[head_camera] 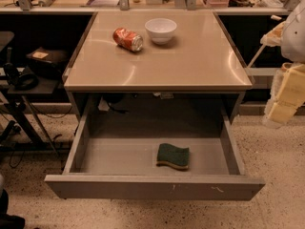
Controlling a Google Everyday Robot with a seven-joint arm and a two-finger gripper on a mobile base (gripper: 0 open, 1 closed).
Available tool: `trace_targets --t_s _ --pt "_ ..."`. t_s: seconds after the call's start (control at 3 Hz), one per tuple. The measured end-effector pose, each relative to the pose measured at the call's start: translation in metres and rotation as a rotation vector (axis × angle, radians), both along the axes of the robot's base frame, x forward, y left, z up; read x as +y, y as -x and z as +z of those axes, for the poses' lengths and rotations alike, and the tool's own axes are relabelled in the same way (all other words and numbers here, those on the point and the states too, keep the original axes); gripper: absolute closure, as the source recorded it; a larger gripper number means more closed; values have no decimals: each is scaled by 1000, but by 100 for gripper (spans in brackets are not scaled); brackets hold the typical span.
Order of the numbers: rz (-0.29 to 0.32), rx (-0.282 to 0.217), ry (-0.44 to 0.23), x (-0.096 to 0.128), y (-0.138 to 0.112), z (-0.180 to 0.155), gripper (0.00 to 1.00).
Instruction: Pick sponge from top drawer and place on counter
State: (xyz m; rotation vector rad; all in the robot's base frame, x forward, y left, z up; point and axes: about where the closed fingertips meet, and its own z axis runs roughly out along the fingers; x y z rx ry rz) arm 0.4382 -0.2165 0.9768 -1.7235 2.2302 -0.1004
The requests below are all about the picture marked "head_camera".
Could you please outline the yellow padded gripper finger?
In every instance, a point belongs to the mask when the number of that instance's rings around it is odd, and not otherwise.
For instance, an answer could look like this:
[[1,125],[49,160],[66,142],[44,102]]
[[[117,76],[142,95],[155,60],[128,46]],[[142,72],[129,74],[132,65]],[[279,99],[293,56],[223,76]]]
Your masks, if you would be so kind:
[[282,43],[282,32],[284,25],[285,22],[281,22],[276,25],[272,30],[268,31],[261,37],[260,43],[268,47],[280,46]]
[[283,72],[275,72],[262,123],[268,128],[285,125],[305,103],[305,65],[292,64]]

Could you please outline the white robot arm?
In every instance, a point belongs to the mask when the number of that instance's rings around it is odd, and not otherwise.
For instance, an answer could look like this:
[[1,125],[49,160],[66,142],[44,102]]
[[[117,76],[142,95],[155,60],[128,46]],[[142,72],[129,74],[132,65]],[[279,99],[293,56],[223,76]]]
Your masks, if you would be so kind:
[[287,19],[260,39],[264,46],[279,46],[290,60],[274,74],[262,123],[269,128],[285,125],[305,103],[305,4],[301,1]]

